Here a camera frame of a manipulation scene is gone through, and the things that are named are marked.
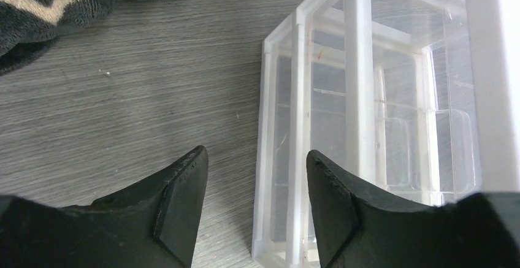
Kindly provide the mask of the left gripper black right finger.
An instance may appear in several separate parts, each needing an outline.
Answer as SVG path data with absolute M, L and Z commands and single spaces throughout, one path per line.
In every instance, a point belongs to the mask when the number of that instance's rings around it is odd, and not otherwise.
M 440 207 L 409 201 L 307 155 L 321 267 L 518 267 L 519 194 L 475 193 Z

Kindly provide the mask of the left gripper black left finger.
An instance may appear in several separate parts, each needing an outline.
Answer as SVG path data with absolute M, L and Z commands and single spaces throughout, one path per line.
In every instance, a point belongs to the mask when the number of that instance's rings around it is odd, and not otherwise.
M 2 267 L 190 267 L 208 179 L 197 146 L 90 205 L 1 196 Z

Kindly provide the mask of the white plastic drawer organizer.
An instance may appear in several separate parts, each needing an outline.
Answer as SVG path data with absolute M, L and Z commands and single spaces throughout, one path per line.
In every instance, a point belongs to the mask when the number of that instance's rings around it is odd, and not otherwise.
M 264 39 L 263 267 L 321 267 L 312 150 L 428 206 L 519 194 L 519 0 L 304 0 Z

